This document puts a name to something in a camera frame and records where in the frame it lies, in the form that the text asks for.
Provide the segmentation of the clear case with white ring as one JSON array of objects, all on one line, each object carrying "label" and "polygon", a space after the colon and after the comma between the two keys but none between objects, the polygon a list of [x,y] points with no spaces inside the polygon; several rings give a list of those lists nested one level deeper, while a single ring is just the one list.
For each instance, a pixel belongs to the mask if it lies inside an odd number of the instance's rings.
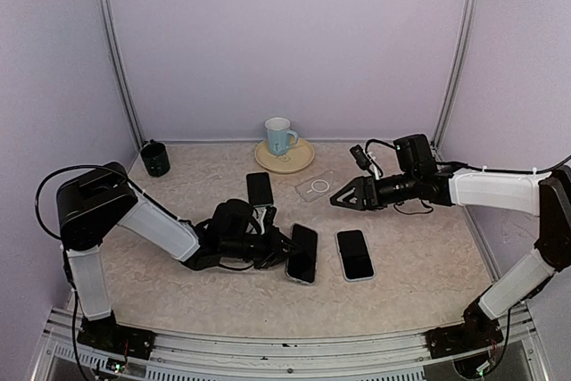
[{"label": "clear case with white ring", "polygon": [[306,203],[313,203],[319,198],[329,195],[335,187],[335,173],[327,170],[320,175],[309,178],[294,187],[296,193]]}]

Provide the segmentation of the dark phone with teal edge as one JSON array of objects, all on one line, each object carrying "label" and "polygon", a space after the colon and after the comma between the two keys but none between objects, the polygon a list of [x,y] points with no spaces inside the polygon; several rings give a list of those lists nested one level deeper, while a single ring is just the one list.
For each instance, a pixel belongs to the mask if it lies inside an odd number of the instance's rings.
[{"label": "dark phone with teal edge", "polygon": [[274,204],[268,172],[254,172],[246,175],[248,202],[253,207],[267,207]]}]

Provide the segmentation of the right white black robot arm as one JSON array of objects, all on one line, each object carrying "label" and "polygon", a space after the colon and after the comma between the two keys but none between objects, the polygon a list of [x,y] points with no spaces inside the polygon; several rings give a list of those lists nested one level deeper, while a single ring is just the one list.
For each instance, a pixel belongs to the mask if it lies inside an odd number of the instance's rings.
[{"label": "right white black robot arm", "polygon": [[467,349],[487,338],[495,320],[570,266],[570,168],[560,162],[546,170],[498,170],[463,162],[439,162],[427,137],[415,134],[390,144],[400,174],[381,177],[365,147],[350,152],[364,175],[330,198],[332,205],[377,211],[418,199],[441,206],[481,206],[528,213],[538,218],[533,249],[476,299],[476,314],[459,324],[456,339]]}]

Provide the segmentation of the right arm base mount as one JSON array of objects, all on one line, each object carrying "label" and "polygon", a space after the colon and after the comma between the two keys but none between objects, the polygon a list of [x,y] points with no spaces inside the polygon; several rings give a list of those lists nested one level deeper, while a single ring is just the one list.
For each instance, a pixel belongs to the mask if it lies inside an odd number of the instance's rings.
[{"label": "right arm base mount", "polygon": [[464,311],[461,323],[429,329],[425,339],[431,358],[440,359],[501,343],[504,337],[497,319],[489,319],[475,306]]}]

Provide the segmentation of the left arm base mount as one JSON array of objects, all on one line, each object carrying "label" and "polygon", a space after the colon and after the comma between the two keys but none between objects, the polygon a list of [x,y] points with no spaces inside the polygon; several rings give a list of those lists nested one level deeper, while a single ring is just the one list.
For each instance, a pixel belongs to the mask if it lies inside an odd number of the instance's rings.
[{"label": "left arm base mount", "polygon": [[151,330],[115,326],[84,324],[78,333],[78,342],[99,351],[127,358],[148,360],[156,334]]}]

